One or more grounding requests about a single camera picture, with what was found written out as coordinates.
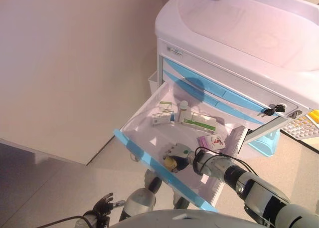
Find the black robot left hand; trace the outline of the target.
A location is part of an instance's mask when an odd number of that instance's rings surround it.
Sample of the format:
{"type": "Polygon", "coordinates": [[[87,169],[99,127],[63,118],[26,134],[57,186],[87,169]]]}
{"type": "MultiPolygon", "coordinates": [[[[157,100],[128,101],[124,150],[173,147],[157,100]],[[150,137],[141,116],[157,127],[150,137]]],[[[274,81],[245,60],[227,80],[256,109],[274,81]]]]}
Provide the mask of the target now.
{"type": "Polygon", "coordinates": [[[90,211],[87,211],[84,216],[91,215],[99,222],[106,222],[110,220],[109,215],[111,214],[111,211],[123,207],[125,203],[125,200],[114,202],[113,193],[108,193],[98,200],[93,208],[90,211]]]}

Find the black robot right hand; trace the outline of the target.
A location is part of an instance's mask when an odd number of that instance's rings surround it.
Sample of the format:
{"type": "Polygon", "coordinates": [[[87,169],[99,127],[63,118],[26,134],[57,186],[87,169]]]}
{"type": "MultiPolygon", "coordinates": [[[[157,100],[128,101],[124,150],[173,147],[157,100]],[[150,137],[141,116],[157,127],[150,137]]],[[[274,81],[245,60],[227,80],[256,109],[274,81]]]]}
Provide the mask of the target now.
{"type": "Polygon", "coordinates": [[[163,155],[163,164],[167,170],[177,173],[185,169],[191,162],[194,152],[186,145],[171,145],[163,155]]]}

